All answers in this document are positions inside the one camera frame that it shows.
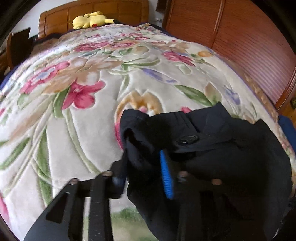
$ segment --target blue grip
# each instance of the blue grip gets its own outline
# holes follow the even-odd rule
[[[163,177],[163,189],[168,199],[174,198],[173,180],[168,167],[167,159],[163,150],[160,150],[161,174]]]

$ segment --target bed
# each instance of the bed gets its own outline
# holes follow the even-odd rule
[[[64,34],[74,17],[93,11],[129,25]],[[41,14],[40,37],[63,35],[35,46],[0,92],[0,211],[20,241],[68,180],[94,178],[121,157],[128,108],[155,115],[221,102],[234,118],[261,118],[290,157],[296,183],[278,112],[250,75],[206,46],[140,24],[147,17],[148,0],[81,0]],[[156,240],[126,194],[111,211],[115,240]]]

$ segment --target pikachu plush toy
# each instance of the pikachu plush toy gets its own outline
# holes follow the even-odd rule
[[[103,26],[105,23],[119,23],[115,19],[107,19],[102,12],[87,13],[83,16],[76,17],[73,22],[74,29],[89,28],[89,27],[99,27]]]

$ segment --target metal screw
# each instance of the metal screw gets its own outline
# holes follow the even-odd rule
[[[179,176],[179,177],[188,177],[188,172],[186,172],[186,171],[180,171],[180,172],[178,173],[178,176]]]
[[[78,179],[77,178],[72,178],[71,181],[69,181],[70,185],[75,185],[78,183]]]
[[[104,171],[102,173],[102,176],[103,177],[111,177],[111,176],[113,176],[113,172],[112,171]]]
[[[213,185],[222,185],[222,180],[221,179],[213,179],[212,180],[212,184]]]

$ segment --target pink flower pattern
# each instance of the pink flower pattern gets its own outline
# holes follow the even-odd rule
[[[1,115],[4,113],[4,111],[5,111],[5,108],[0,109],[0,117],[1,117]]]
[[[64,100],[62,110],[67,109],[73,102],[79,109],[87,109],[94,105],[95,98],[90,93],[95,93],[105,87],[104,81],[98,81],[94,85],[80,85],[76,81],[70,86],[70,90]]]
[[[97,48],[102,48],[107,45],[109,45],[110,42],[104,41],[104,42],[95,42],[95,43],[87,43],[87,44],[81,44],[73,49],[73,51],[81,52],[81,51],[92,51]]]
[[[35,89],[38,85],[50,81],[58,74],[60,70],[67,68],[69,65],[70,63],[68,61],[64,61],[43,69],[24,84],[24,86],[20,90],[20,93],[31,93],[33,89]]]
[[[101,36],[100,34],[96,34],[96,35],[93,35],[93,36],[88,37],[88,39],[89,39],[89,38],[98,38],[98,37],[100,37],[100,36]]]
[[[121,42],[114,42],[114,43],[110,44],[110,47],[112,49],[120,49],[120,48],[130,47],[130,46],[132,46],[134,44],[135,44],[134,42],[121,41]]]
[[[143,34],[142,33],[130,33],[130,34],[120,34],[120,36],[132,38],[132,37],[136,37],[136,36],[143,36]]]
[[[136,37],[135,40],[145,40],[145,39],[149,39],[145,36],[139,36],[139,37]]]
[[[10,226],[10,221],[9,221],[9,215],[8,215],[8,210],[7,206],[3,200],[3,197],[0,193],[0,215],[4,219],[5,223]]]
[[[136,28],[136,31],[140,31],[142,29],[145,29],[145,30],[148,30],[148,31],[151,31],[151,32],[155,32],[155,33],[160,33],[161,32],[160,30],[155,29],[154,27],[152,27],[151,24],[149,24],[149,23],[144,23],[144,24],[138,26]]]
[[[174,62],[183,62],[185,64],[188,64],[189,66],[195,66],[193,63],[191,63],[191,59],[186,57],[186,56],[182,56],[180,54],[177,54],[173,51],[170,52],[164,52],[163,56],[165,56],[168,60],[174,61]]]
[[[148,109],[145,106],[141,106],[138,110],[141,111],[141,112],[143,112],[143,113],[147,113],[148,112]],[[115,123],[115,128],[114,128],[115,138],[116,138],[117,143],[120,146],[121,150],[123,150],[123,145],[122,145],[121,138],[120,138],[120,119],[121,119],[122,114],[123,114],[123,112],[117,118],[117,121]]]
[[[191,112],[192,110],[188,107],[182,106],[181,111],[183,111],[186,114],[188,112]]]

